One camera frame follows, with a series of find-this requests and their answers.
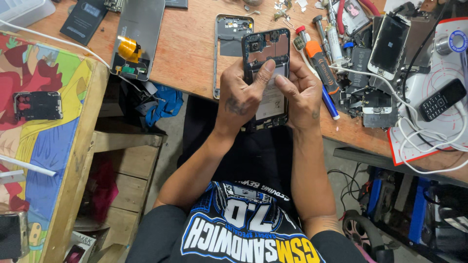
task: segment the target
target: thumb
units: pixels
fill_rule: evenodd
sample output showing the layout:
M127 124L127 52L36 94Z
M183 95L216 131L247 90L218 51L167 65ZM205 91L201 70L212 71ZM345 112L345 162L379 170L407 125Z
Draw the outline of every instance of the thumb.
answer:
M254 79L254 82L251 87L255 90L263 92L266 87L266 84L270 81L273 72L275 71L276 63L274 60L270 59L265 62L260 70L257 72L257 76Z
M296 85L289 81L285 76L278 75L275 78L276 87L283 93L283 95L291 102L299 101L299 90Z

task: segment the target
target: phone keypad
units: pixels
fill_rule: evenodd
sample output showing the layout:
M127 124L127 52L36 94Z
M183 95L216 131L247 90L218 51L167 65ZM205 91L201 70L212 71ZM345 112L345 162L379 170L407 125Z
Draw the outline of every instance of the phone keypad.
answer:
M448 109L445 99L437 94L423 104L423 109L430 120L437 118Z

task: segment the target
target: wheel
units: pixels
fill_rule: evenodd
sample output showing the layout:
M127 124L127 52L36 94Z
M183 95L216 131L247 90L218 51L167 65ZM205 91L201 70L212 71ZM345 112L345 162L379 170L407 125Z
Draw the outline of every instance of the wheel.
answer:
M347 238L360 245L365 252L376 259L376 252L384 250L382 236L374 224L356 210L348 210L343 219L343 232Z

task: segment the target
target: charging cable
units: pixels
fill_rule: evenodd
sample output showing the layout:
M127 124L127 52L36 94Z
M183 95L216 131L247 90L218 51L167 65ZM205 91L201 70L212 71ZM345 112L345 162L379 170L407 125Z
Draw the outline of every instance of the charging cable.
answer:
M75 44L75 43L72 43L72 42L69 42L69 41L66 41L66 40L62 40L62 39L59 39L59 38L56 38L56 37L52 37L52 36L49 36L49 35L46 35L46 34L43 34L43 33L39 33L39 32L36 32L34 30L30 30L30 29L26 29L26 28L22 28L22 27L19 27L19 26L15 26L15 25L12 25L6 21L3 21L3 20L0 20L0 23L3 23L9 27L12 27L14 29L18 29L18 30L23 30L23 31L26 31L26 32L29 32L29 33L33 33L33 34L36 34L38 36L42 36L42 37L46 37L46 38L49 38L49 39L52 39L52 40L55 40L55 41L58 41L58 42L61 42L61 43L64 43L64 44L68 44L68 45L71 45L71 46L74 46L74 47L77 47L77 48L80 48L80 49L83 49L85 50L86 52L89 52L91 55L95 56L99 61L101 61L104 65L106 65L106 67L108 69L110 69L110 66L109 64L107 64L107 62L102 59L101 57L99 57L98 55L96 55L94 52L92 52L91 50L83 47L83 46L80 46L78 44ZM130 83L130 85L134 86L135 89L137 89L137 91L139 92L142 92L135 84L131 83L128 79L122 77L122 76L119 76L121 79L123 79L124 81Z
M408 112L408 114L412 114L411 112L414 112L414 115L413 116L416 116L416 118L414 119L417 119L417 110L409 105L408 103L406 103L404 100L402 100L398 94L395 92L395 90L393 89L392 85L390 84L390 82L388 82L387 79L383 78L382 76L379 76L377 74L373 74L373 73L368 73L368 72L360 72L360 71L355 71L355 70L351 70L351 69L347 69L347 68L342 68L342 67L337 67L337 66L333 66L334 64L332 64L332 66L330 66L330 68L333 68L333 69L337 69L337 70L344 70L344 71L348 71L348 72L352 72L352 73L356 73L356 74L363 74L363 75L368 75L368 76L374 76L382 81L384 81L384 83L390 88L390 91L392 92L393 96L399 101L401 102L403 105L407 106L409 109L410 109L410 112ZM466 162L464 162L463 164L461 164L460 166L458 167L455 167L455 168L451 168L451 169L445 169L445 170L438 170L438 171L430 171L430 172L421 172L421 171L418 171L416 170L414 167L412 167L403 157L402 157L402 152L403 152L403 148L404 146L406 145L407 142L409 142L415 149L417 149L418 151L420 152L429 152L429 151L432 151L434 150L435 148L439 147L439 146L442 146L442 145L450 145L451 147L459 150L459 151L462 151L462 152L468 152L468 148L466 147L463 147L461 145L458 145L458 144L455 144L454 142L457 141L462 135L463 133L465 132L466 128L467 128L467 123L468 123L468 118L467 118L467 112L465 111L464 107L463 107L463 104L461 102L457 102L455 104L455 107L456 109L460 112L462 118L463 118L463 128L461 130L461 132L458 134L458 136L451 140L451 141L448 141L448 137L445 135L445 134L442 134L440 132L437 132L437 131L433 131L433 130L429 130L429 129L424 129L424 128L421 128L420 126L418 126L417 123L412 123L407 117L403 117L403 118L400 118L398 120L398 127L400 127L400 130L404 136L404 140L402 142L402 146L400 147L400 151L399 151L399 154L400 154L400 157L401 159L403 160L403 162L408 166L410 167L412 170L414 170L415 172L418 172L420 174L434 174L434 173L444 173L444 172L451 172L451 171L455 171L457 169L460 169L462 168L463 166L467 165L468 164L468 160ZM402 126L401 126L401 121L402 120L405 120L407 121L411 128L413 130L415 130L416 132L411 134L410 136L407 136L403 129L402 129ZM411 138L417 134L423 134L431 139L435 139L435 140L439 140L439 141L445 141L444 143L440 143L438 145L435 145L434 147L432 147L431 149L428 149L428 150L422 150L422 149L419 149L419 147L417 147L413 142L411 142Z

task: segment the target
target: black t-shirt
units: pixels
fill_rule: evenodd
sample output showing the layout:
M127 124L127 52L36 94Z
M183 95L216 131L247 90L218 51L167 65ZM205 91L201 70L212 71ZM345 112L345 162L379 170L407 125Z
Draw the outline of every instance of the black t-shirt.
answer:
M365 263L343 235L309 240L277 202L287 196L255 182L211 182L188 217L163 205L142 220L127 263Z

